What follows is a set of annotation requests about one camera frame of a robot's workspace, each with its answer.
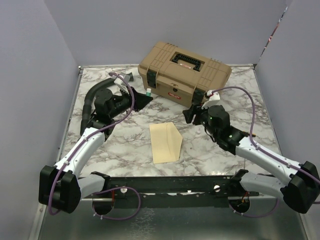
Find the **green white glue stick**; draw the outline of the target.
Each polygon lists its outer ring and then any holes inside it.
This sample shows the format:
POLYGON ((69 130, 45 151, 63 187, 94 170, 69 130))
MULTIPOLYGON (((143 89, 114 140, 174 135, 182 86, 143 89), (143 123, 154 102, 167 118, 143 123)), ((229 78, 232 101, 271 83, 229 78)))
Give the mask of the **green white glue stick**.
POLYGON ((150 97, 152 95, 152 90, 150 88, 146 89, 146 95, 150 97))

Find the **cream paper envelope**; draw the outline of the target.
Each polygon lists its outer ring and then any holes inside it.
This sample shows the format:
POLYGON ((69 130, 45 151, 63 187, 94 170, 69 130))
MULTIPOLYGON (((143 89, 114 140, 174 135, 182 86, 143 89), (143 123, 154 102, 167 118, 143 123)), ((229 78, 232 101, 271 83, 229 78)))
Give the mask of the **cream paper envelope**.
POLYGON ((178 161, 183 137, 174 123, 150 124, 149 131, 153 163, 162 164, 178 161))

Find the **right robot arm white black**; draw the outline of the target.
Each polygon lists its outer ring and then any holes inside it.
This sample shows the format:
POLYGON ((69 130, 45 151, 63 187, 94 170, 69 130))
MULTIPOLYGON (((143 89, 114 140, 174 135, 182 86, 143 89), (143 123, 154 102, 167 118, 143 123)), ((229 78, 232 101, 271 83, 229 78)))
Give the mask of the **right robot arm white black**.
POLYGON ((320 177, 313 163, 288 159, 258 144, 249 133, 231 126, 230 115, 221 105, 203 109, 193 104, 182 113, 187 124, 202 125, 221 149, 270 173, 266 176, 245 170, 236 174, 237 179, 229 184, 234 195, 240 196, 247 191, 280 198, 300 214, 307 213, 315 203, 320 195, 320 177))

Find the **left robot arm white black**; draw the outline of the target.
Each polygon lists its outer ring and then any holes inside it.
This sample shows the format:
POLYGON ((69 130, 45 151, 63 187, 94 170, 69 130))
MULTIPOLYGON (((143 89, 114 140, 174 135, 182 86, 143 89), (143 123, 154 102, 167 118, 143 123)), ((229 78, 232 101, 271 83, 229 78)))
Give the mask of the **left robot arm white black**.
POLYGON ((94 171, 87 177, 80 177, 80 173, 93 153, 113 132, 117 124, 114 118, 122 113, 139 112, 153 100, 133 87, 120 93, 115 95, 108 88, 95 93, 94 114, 89 118, 78 142, 54 166, 46 165, 40 171, 39 203, 70 214, 81 199, 92 194, 103 198, 110 193, 108 175, 94 171))

